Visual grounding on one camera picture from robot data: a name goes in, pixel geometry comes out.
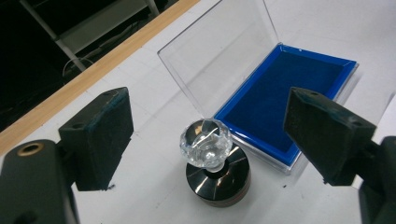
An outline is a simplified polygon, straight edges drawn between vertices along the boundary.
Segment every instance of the crystal ball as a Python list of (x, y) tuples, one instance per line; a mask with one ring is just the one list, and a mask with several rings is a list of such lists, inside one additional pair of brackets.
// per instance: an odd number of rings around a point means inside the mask
[(187, 162), (215, 173), (233, 146), (230, 130), (216, 119), (200, 119), (187, 127), (180, 136), (180, 150)]

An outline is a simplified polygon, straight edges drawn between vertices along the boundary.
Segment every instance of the clear crystal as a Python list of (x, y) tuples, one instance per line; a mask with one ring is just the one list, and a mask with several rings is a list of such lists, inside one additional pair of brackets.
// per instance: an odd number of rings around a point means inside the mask
[(193, 166), (221, 170), (233, 146), (230, 130), (216, 119), (195, 121), (180, 136), (181, 154)]

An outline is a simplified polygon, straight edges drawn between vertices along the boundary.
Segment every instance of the clear plastic box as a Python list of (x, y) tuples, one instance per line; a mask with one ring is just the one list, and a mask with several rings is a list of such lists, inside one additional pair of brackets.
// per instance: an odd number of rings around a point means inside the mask
[(357, 67), (280, 43), (262, 0), (217, 2), (158, 54), (204, 118), (285, 174), (301, 154), (283, 132), (290, 86), (335, 100)]

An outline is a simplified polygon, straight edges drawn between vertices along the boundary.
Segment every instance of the blue foam insert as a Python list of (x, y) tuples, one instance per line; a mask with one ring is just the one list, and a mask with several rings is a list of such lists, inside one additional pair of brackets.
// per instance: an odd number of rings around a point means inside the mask
[(333, 99), (356, 62), (277, 45), (215, 115), (233, 134), (290, 166), (298, 148), (283, 131), (290, 87)]

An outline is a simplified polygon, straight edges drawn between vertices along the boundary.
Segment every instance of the black base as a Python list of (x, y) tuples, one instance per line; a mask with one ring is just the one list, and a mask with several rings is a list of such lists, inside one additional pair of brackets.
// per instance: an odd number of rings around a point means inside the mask
[(210, 173), (206, 169), (187, 164), (186, 177), (191, 189), (205, 203), (227, 207), (238, 203), (250, 187), (250, 166), (245, 152), (233, 145), (224, 167)]

